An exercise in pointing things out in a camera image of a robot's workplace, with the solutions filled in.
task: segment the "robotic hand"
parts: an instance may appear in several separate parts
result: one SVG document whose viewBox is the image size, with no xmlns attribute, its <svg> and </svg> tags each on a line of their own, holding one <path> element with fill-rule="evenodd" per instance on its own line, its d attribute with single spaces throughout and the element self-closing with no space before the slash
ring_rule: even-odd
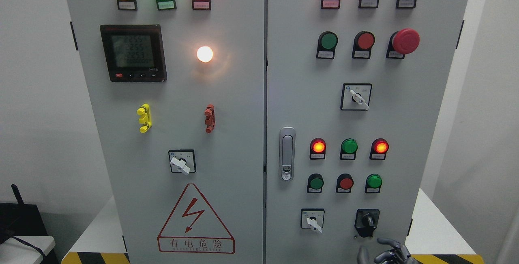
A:
<svg viewBox="0 0 519 264">
<path fill-rule="evenodd" d="M 373 262 L 377 264 L 418 264 L 418 261 L 411 257 L 404 244 L 389 238 L 378 238 L 377 242 L 382 245 L 390 245 L 393 249 L 378 255 Z M 369 255 L 367 249 L 363 246 L 358 250 L 357 263 L 369 264 Z"/>
</svg>

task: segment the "lightning bolt symbol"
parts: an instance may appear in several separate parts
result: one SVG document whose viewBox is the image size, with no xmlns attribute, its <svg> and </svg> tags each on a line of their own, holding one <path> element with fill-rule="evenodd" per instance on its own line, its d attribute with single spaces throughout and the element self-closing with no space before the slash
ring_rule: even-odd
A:
<svg viewBox="0 0 519 264">
<path fill-rule="evenodd" d="M 182 217 L 190 216 L 190 215 L 193 215 L 193 214 L 198 214 L 198 216 L 196 216 L 195 220 L 193 220 L 193 222 L 191 223 L 191 225 L 189 225 L 189 227 L 186 227 L 186 232 L 185 232 L 185 233 L 187 233 L 187 232 L 189 232 L 189 231 L 192 230 L 191 227 L 196 223 L 196 221 L 197 221 L 198 218 L 202 215 L 202 213 L 203 213 L 204 211 L 206 211 L 206 210 L 204 209 L 204 210 L 199 210 L 199 211 L 197 211 L 197 212 L 191 212 L 191 213 L 188 213 L 189 210 L 191 209 L 191 207 L 193 207 L 193 205 L 195 205 L 196 201 L 198 201 L 198 199 L 193 198 L 193 199 L 191 200 L 191 203 L 189 203 L 189 206 L 187 207 L 187 209 L 186 209 L 186 211 L 184 212 L 184 214 L 182 214 Z"/>
</svg>

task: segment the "white indicator light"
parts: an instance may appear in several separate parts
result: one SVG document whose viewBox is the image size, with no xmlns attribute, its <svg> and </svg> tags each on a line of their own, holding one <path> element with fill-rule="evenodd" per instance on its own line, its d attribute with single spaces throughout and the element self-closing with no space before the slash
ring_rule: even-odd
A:
<svg viewBox="0 0 519 264">
<path fill-rule="evenodd" d="M 209 46 L 202 46 L 196 51 L 196 57 L 198 57 L 198 60 L 207 63 L 213 59 L 213 49 Z"/>
</svg>

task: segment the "white wall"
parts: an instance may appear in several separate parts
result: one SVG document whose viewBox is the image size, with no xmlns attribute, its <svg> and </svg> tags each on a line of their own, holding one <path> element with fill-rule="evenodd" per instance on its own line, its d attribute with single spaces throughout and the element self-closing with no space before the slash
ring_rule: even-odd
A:
<svg viewBox="0 0 519 264">
<path fill-rule="evenodd" d="M 450 130 L 453 127 L 454 116 L 458 108 L 461 89 L 465 81 L 465 74 L 469 68 L 472 48 L 480 25 L 484 5 L 485 0 L 468 0 L 467 2 L 467 9 L 463 17 L 465 20 L 463 32 L 458 44 L 458 49 L 456 49 L 454 53 L 452 66 L 450 67 L 450 74 L 445 87 L 442 106 L 440 107 L 436 129 L 432 137 L 431 149 L 429 150 L 429 156 L 427 157 L 420 186 L 429 198 L 433 198 L 434 196 L 436 181 L 440 174 Z"/>
<path fill-rule="evenodd" d="M 66 0 L 0 0 L 0 201 L 39 206 L 61 258 L 112 195 Z"/>
<path fill-rule="evenodd" d="M 518 19 L 517 0 L 486 0 L 433 197 L 490 264 L 519 259 Z"/>
</svg>

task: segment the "gray metal panel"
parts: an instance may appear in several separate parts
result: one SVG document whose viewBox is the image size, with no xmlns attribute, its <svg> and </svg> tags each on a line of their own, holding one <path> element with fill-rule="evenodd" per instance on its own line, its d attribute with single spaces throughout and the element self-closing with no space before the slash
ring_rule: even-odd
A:
<svg viewBox="0 0 519 264">
<path fill-rule="evenodd" d="M 354 263 L 361 244 L 371 256 L 387 249 L 375 238 L 354 238 L 360 208 L 380 209 L 374 236 L 403 242 L 427 159 L 436 118 L 467 0 L 418 0 L 415 9 L 358 9 L 341 0 L 339 10 L 320 9 L 320 0 L 268 0 L 267 263 Z M 411 27 L 421 36 L 404 60 L 386 59 L 391 34 Z M 354 37 L 371 31 L 371 59 L 352 59 Z M 324 31 L 339 37 L 334 60 L 316 59 Z M 341 111 L 343 83 L 371 83 L 369 111 Z M 278 176 L 279 131 L 294 127 L 291 181 Z M 310 161 L 310 142 L 326 141 L 326 159 Z M 358 142 L 355 161 L 339 160 L 343 140 Z M 369 160 L 371 143 L 389 142 L 385 161 Z M 321 194 L 307 194 L 308 176 L 323 176 Z M 351 194 L 335 192 L 340 174 L 352 175 Z M 378 173 L 380 194 L 365 194 L 368 175 Z M 300 229 L 301 208 L 324 208 L 318 235 Z"/>
<path fill-rule="evenodd" d="M 155 0 L 137 0 L 138 11 L 119 11 L 116 0 L 68 2 L 131 262 L 261 263 L 264 0 L 212 0 L 211 11 L 193 11 L 191 0 L 176 0 L 174 11 L 158 11 Z M 111 83 L 101 24 L 160 24 L 167 81 Z M 203 45 L 215 53 L 207 64 L 196 59 Z M 153 119 L 145 134 L 136 114 L 143 103 Z M 204 131 L 209 103 L 211 134 Z M 170 173 L 170 149 L 194 149 L 197 172 Z M 234 236 L 233 255 L 159 252 L 157 236 L 189 182 Z M 200 226 L 211 236 L 204 216 Z"/>
</svg>

